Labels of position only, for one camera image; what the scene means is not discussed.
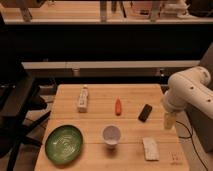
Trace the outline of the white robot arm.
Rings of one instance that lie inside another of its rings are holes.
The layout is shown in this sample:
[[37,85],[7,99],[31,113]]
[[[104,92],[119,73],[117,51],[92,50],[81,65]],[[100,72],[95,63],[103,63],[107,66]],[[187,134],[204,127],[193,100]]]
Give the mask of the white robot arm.
[[176,72],[169,77],[169,89],[161,99],[165,109],[165,129],[173,127],[177,114],[184,111],[188,104],[213,119],[213,91],[208,88],[210,81],[210,72],[201,66]]

